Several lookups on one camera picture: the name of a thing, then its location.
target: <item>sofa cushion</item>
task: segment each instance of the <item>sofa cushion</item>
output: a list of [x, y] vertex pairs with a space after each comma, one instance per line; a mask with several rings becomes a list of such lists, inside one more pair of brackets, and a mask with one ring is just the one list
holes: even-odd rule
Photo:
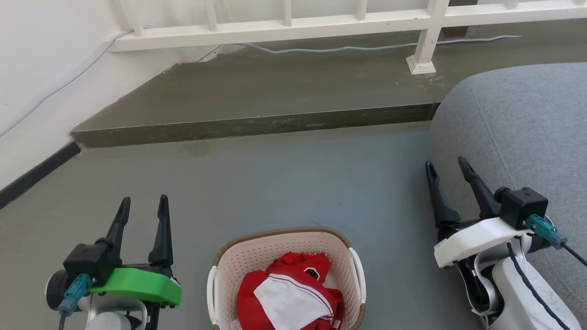
[[[461, 218], [478, 218], [479, 209], [457, 156], [465, 156], [492, 191], [530, 187], [547, 197], [546, 214], [587, 257], [587, 63], [469, 77], [438, 108], [430, 152]], [[587, 267], [554, 248], [527, 258], [587, 329]]]

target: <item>concrete floor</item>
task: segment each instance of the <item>concrete floor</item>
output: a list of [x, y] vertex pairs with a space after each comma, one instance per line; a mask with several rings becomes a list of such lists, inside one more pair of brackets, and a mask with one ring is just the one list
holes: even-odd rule
[[[122, 259], [145, 262], [165, 193], [184, 298], [162, 310], [160, 329], [211, 328], [205, 283], [226, 242], [312, 225], [340, 231], [361, 256], [362, 329], [481, 329], [458, 274], [434, 261], [428, 125], [85, 150], [0, 211], [0, 328], [57, 327], [46, 280], [77, 243], [106, 234], [124, 196], [132, 208]], [[83, 329], [84, 316], [74, 314], [65, 328]]]

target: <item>wire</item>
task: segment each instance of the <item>wire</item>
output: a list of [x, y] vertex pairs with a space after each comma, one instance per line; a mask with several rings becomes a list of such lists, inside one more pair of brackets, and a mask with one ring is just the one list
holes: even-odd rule
[[508, 251], [510, 252], [510, 258], [514, 262], [515, 270], [518, 271], [518, 274], [522, 278], [522, 281], [524, 282], [526, 287], [528, 287], [528, 289], [530, 289], [534, 298], [536, 298], [536, 300], [544, 307], [544, 309], [546, 309], [546, 312], [548, 313], [548, 315], [550, 315], [554, 320], [556, 320], [556, 322], [558, 323], [558, 325], [561, 326], [561, 328], [563, 328], [564, 330], [571, 330], [564, 322], [562, 322], [562, 320], [560, 318], [558, 318], [558, 316], [550, 309], [550, 307], [546, 304], [546, 302], [544, 302], [544, 300], [542, 300], [542, 298], [538, 295], [538, 292], [536, 292], [536, 289], [534, 289], [532, 284], [530, 284], [530, 281], [526, 277], [526, 274], [524, 274], [524, 272], [522, 271], [522, 268], [520, 268], [520, 266], [518, 264], [518, 260], [516, 259], [515, 255], [514, 255], [514, 250], [512, 249], [511, 243], [508, 242], [507, 245], [508, 245]]
[[65, 313], [61, 313], [61, 318], [59, 319], [59, 330], [63, 330], [63, 327], [65, 326]]
[[579, 260], [583, 265], [587, 266], [587, 261], [585, 261], [585, 259], [583, 259], [583, 257], [581, 257], [577, 252], [575, 252], [575, 250], [571, 249], [571, 247], [568, 246], [566, 242], [562, 242], [561, 247], [564, 247], [573, 255], [573, 257], [577, 258], [577, 260]]
[[[150, 29], [150, 28], [155, 28], [155, 27], [158, 27], [158, 26], [145, 26], [144, 28], [145, 29]], [[50, 98], [51, 96], [53, 96], [54, 94], [56, 94], [60, 90], [64, 89], [65, 87], [69, 86], [69, 84], [71, 84], [72, 82], [74, 82], [82, 74], [84, 74], [86, 71], [88, 71], [88, 69], [90, 69], [100, 58], [102, 58], [102, 56], [106, 53], [106, 51], [110, 48], [110, 46], [112, 46], [112, 44], [114, 43], [114, 41], [116, 41], [116, 39], [118, 39], [118, 38], [120, 38], [122, 36], [125, 36], [125, 35], [127, 35], [127, 34], [129, 34], [131, 32], [133, 32], [133, 30], [126, 30], [126, 31], [121, 32], [120, 34], [112, 37], [112, 39], [110, 40], [110, 42], [108, 43], [108, 45], [106, 45], [106, 47], [104, 47], [104, 49], [100, 52], [100, 54], [96, 58], [94, 58], [90, 62], [89, 65], [87, 65], [79, 73], [77, 73], [76, 75], [74, 75], [73, 78], [69, 79], [66, 83], [64, 83], [61, 86], [59, 86], [53, 92], [50, 92], [45, 97], [41, 98], [37, 103], [35, 103], [35, 105], [30, 110], [28, 110], [27, 112], [25, 112], [19, 119], [17, 119], [11, 125], [9, 125], [9, 127], [6, 130], [4, 130], [2, 133], [0, 133], [0, 139], [2, 138], [2, 136], [6, 135], [14, 127], [16, 127], [16, 125], [20, 124], [23, 120], [25, 120], [25, 118], [27, 118], [31, 113], [33, 113], [46, 99]], [[443, 44], [447, 44], [447, 43], [459, 43], [459, 42], [486, 42], [486, 41], [494, 41], [494, 40], [497, 40], [497, 39], [519, 38], [519, 37], [521, 37], [521, 36], [517, 36], [517, 35], [502, 35], [502, 36], [496, 36], [496, 37], [493, 37], [493, 38], [486, 38], [486, 39], [458, 39], [458, 40], [449, 40], [449, 41], [439, 41], [439, 42], [437, 42], [437, 44], [443, 45]], [[416, 46], [417, 43], [406, 43], [404, 45], [393, 45], [393, 46], [383, 46], [383, 47], [374, 47], [374, 48], [364, 48], [364, 47], [347, 46], [347, 47], [334, 48], [334, 49], [301, 49], [301, 48], [295, 48], [295, 49], [284, 49], [284, 50], [270, 50], [270, 49], [267, 49], [267, 48], [263, 48], [261, 46], [253, 45], [252, 43], [240, 43], [239, 45], [247, 46], [247, 47], [252, 47], [252, 48], [257, 48], [259, 50], [262, 50], [264, 52], [268, 52], [268, 53], [271, 53], [271, 54], [283, 54], [283, 53], [291, 53], [291, 52], [330, 53], [330, 52], [338, 52], [340, 50], [346, 50], [346, 49], [355, 49], [355, 50], [383, 50], [383, 49], [393, 49], [393, 48], [402, 48], [402, 47]]]
[[35, 103], [35, 105], [28, 110], [27, 112], [25, 112], [18, 120], [14, 121], [6, 130], [4, 130], [2, 133], [0, 133], [0, 138], [2, 136], [4, 136], [6, 133], [10, 132], [10, 130], [12, 130], [14, 127], [16, 127], [16, 125], [20, 124], [23, 120], [25, 120], [25, 118], [27, 118], [31, 113], [33, 113], [46, 99], [50, 98], [51, 96], [53, 96], [55, 93], [59, 92], [60, 90], [64, 89], [65, 87], [69, 86], [69, 84], [71, 84], [72, 82], [74, 82], [77, 78], [79, 78], [79, 76], [81, 76], [82, 74], [84, 74], [88, 69], [90, 69], [96, 62], [98, 62], [98, 60], [100, 58], [102, 58], [102, 56], [106, 53], [106, 51], [110, 48], [110, 46], [112, 46], [112, 44], [114, 43], [114, 41], [116, 41], [116, 39], [125, 36], [127, 34], [129, 34], [130, 32], [132, 32], [133, 30], [126, 30], [122, 33], [117, 34], [116, 36], [114, 36], [110, 42], [108, 43], [108, 45], [106, 47], [104, 47], [104, 49], [100, 52], [100, 54], [95, 57], [89, 65], [87, 65], [85, 68], [83, 68], [80, 72], [78, 72], [76, 75], [74, 75], [71, 79], [69, 79], [66, 83], [62, 84], [61, 86], [59, 86], [57, 89], [55, 89], [53, 92], [50, 92], [49, 94], [47, 94], [45, 97], [41, 98], [37, 103]]
[[[439, 45], [446, 45], [448, 43], [460, 43], [460, 42], [488, 42], [488, 41], [495, 41], [498, 39], [504, 38], [520, 38], [521, 36], [518, 35], [501, 35], [496, 36], [493, 38], [477, 38], [477, 39], [457, 39], [457, 40], [446, 40], [446, 41], [438, 41], [437, 44]], [[341, 50], [347, 49], [354, 49], [354, 50], [384, 50], [384, 49], [394, 49], [394, 48], [402, 48], [402, 47], [410, 47], [410, 46], [417, 46], [418, 43], [405, 43], [403, 45], [393, 45], [393, 46], [383, 46], [383, 47], [355, 47], [355, 46], [346, 46], [340, 48], [332, 48], [332, 49], [304, 49], [304, 48], [293, 48], [293, 49], [284, 49], [284, 50], [271, 50], [265, 47], [257, 46], [252, 43], [239, 43], [241, 46], [247, 46], [251, 48], [256, 48], [262, 50], [264, 52], [268, 52], [271, 54], [283, 54], [283, 53], [292, 53], [292, 52], [306, 52], [306, 53], [332, 53], [338, 52]]]

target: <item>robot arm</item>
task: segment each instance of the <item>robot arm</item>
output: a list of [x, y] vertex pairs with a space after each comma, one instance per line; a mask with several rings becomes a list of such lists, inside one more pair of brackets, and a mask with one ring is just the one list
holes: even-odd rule
[[459, 157], [458, 163], [479, 205], [480, 219], [460, 220], [444, 196], [436, 169], [427, 162], [438, 266], [457, 267], [472, 311], [486, 329], [580, 329], [573, 313], [525, 259], [526, 253], [550, 247], [549, 241], [556, 248], [566, 241], [545, 216], [548, 200], [530, 188], [501, 187], [491, 194], [465, 158]]
[[[159, 224], [153, 250], [145, 264], [122, 264], [120, 248], [129, 220], [130, 198], [123, 199], [106, 238], [94, 244], [78, 244], [55, 272], [46, 288], [49, 307], [61, 313], [66, 291], [80, 274], [87, 274], [91, 287], [74, 311], [87, 313], [86, 330], [157, 330], [159, 311], [181, 303], [181, 287], [173, 277], [173, 246], [167, 196], [162, 195]], [[130, 315], [139, 311], [140, 319]]]

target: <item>white stripe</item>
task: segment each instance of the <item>white stripe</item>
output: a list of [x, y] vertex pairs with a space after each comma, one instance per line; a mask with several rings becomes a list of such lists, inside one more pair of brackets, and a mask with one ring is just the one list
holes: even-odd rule
[[332, 306], [330, 306], [328, 299], [326, 299], [326, 297], [324, 297], [316, 289], [309, 287], [307, 285], [301, 284], [300, 282], [294, 280], [293, 278], [291, 278], [287, 275], [283, 275], [283, 274], [269, 274], [269, 276], [267, 276], [267, 277], [272, 278], [273, 280], [276, 280], [276, 281], [280, 281], [280, 282], [291, 282], [291, 283], [294, 283], [295, 285], [299, 286], [299, 288], [305, 289], [305, 291], [308, 292], [309, 294], [312, 294], [312, 295], [315, 295], [316, 297], [318, 297], [318, 300], [321, 303], [323, 303], [324, 306], [328, 309], [328, 312], [330, 313], [329, 316], [334, 316], [334, 312], [332, 311]]

